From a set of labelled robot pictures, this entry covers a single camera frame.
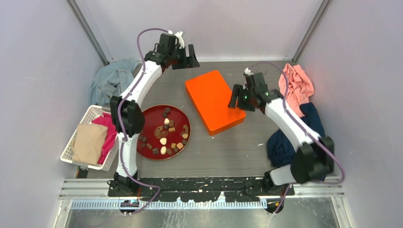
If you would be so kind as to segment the orange box lid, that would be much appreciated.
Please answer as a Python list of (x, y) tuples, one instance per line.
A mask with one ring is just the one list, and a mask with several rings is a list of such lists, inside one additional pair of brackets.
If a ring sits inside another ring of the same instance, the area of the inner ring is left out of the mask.
[(209, 135), (244, 122), (243, 110), (228, 107), (231, 89), (218, 70), (185, 81), (185, 91)]

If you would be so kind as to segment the orange chocolate box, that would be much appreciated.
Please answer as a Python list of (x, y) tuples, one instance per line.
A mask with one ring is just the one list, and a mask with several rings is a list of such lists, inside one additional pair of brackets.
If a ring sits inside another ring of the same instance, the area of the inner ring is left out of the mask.
[(228, 86), (214, 89), (186, 88), (207, 133), (214, 136), (243, 123), (246, 113), (239, 108), (228, 108), (231, 90)]

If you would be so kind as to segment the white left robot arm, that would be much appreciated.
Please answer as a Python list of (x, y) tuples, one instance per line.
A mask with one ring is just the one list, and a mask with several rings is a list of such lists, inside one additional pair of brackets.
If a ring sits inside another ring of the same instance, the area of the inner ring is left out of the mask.
[(137, 141), (145, 125), (141, 110), (145, 95), (166, 69), (200, 66), (194, 46), (185, 44), (181, 31), (164, 31), (154, 49), (141, 58), (141, 69), (133, 82), (119, 96), (110, 99), (111, 117), (119, 142), (119, 162), (112, 182), (127, 196), (135, 195), (140, 186), (136, 153)]

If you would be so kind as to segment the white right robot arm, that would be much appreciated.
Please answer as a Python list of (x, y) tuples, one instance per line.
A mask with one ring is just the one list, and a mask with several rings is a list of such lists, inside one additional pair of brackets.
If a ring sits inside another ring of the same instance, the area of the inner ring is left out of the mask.
[(268, 88), (262, 73), (252, 73), (246, 69), (244, 77), (243, 85), (233, 86), (228, 107), (253, 112), (259, 109), (277, 124), (294, 149), (294, 158), (290, 164), (265, 172), (265, 192), (276, 195), (284, 184), (319, 181), (332, 173), (333, 140), (322, 137), (308, 127), (290, 109), (280, 91)]

